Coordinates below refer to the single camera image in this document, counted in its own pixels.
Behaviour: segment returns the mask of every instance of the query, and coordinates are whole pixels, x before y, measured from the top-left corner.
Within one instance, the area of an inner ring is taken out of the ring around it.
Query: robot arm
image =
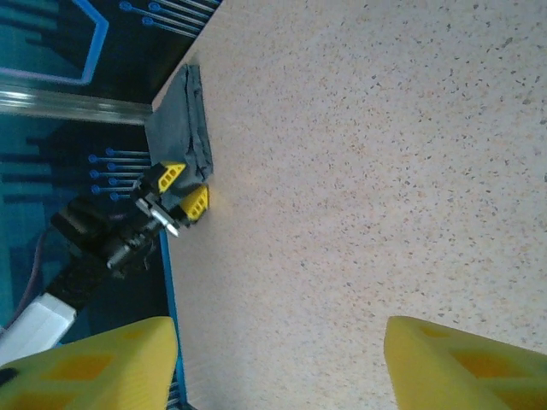
[[[207,185],[184,196],[170,190],[184,170],[185,164],[170,162],[147,170],[132,192],[134,214],[115,223],[83,197],[51,218],[76,257],[0,336],[0,366],[56,346],[106,278],[141,261],[162,229],[178,236],[181,226],[199,220],[209,206]],[[167,207],[162,198],[174,192],[176,206]]]

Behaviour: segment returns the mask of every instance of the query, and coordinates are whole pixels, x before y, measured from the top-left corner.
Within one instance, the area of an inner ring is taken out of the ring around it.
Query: gray fabric
[[[202,84],[198,66],[184,65],[173,79],[162,104],[144,124],[152,163],[178,161],[186,170],[164,195],[171,208],[213,173],[213,157],[205,123]]]

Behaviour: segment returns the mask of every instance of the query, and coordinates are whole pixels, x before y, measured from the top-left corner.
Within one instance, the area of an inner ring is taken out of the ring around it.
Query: blue table edge trim
[[[180,341],[179,321],[177,318],[177,302],[174,297],[173,271],[171,270],[171,258],[169,256],[168,236],[165,231],[160,232],[160,246],[162,248],[163,272],[165,278],[165,290],[168,294],[169,315],[173,319],[177,331],[177,342],[179,345],[179,357],[175,366],[175,374],[179,382],[180,402],[187,403],[185,370],[182,360],[182,342]]]

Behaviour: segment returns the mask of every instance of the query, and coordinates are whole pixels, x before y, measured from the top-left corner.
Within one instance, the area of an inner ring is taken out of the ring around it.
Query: speckled countertop
[[[544,1],[226,0],[185,60],[215,156],[170,242],[195,407],[393,410],[394,314],[547,353]]]

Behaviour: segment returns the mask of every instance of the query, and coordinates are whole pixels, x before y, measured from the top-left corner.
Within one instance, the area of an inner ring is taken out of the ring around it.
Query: blue printed backdrop
[[[0,325],[19,303],[38,237],[51,215],[76,195],[106,214],[133,209],[128,191],[150,165],[142,126],[0,115]],[[46,239],[37,295],[68,262],[59,234]],[[126,279],[113,278],[78,317],[66,341],[135,320],[169,314],[162,253],[157,241]]]
[[[151,103],[217,0],[3,0],[0,82]]]

